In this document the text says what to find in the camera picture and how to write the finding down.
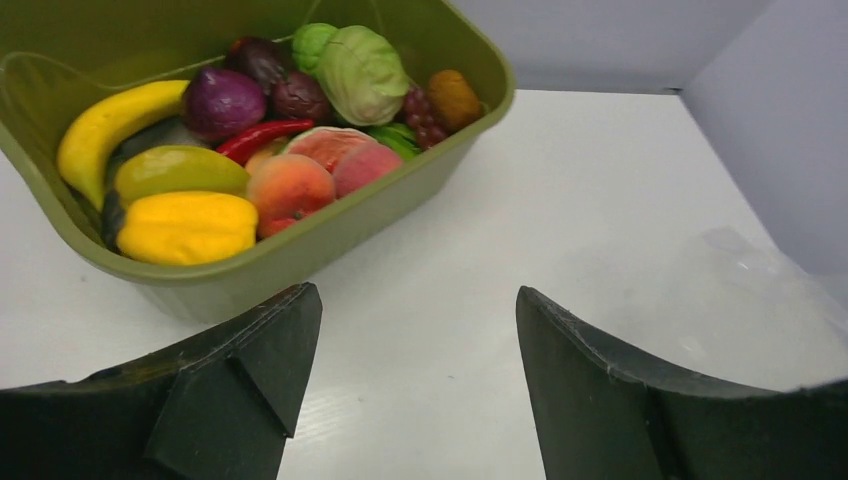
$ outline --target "red chili pepper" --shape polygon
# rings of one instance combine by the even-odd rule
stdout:
[[[244,166],[265,145],[286,135],[305,132],[314,126],[315,122],[308,118],[260,123],[227,140],[215,151]]]

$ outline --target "grapes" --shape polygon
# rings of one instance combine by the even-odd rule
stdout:
[[[414,85],[403,99],[405,123],[415,131],[415,141],[422,150],[427,150],[447,138],[445,130],[436,122],[430,101],[424,90]]]

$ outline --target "gray wall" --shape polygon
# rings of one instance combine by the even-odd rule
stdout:
[[[452,0],[530,89],[680,88],[771,0]]]
[[[776,0],[682,95],[781,249],[848,273],[848,1]]]

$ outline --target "cabbage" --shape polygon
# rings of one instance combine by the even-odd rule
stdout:
[[[339,29],[327,23],[307,23],[294,32],[292,39],[292,59],[297,69],[309,75],[315,75],[318,59],[324,52],[327,41]]]
[[[391,122],[409,91],[400,55],[362,25],[340,28],[330,37],[315,76],[339,115],[359,127]]]

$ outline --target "green plastic container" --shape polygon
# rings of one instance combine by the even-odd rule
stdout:
[[[445,185],[471,145],[509,110],[512,71],[498,49],[444,0],[5,0],[0,28],[0,148],[56,232],[100,270],[135,284],[163,311],[217,323],[307,279]],[[285,42],[308,22],[361,24],[398,49],[419,83],[463,72],[484,118],[403,168],[225,261],[164,267],[110,252],[86,203],[55,168],[66,128],[106,96],[162,78],[191,78],[239,36]]]

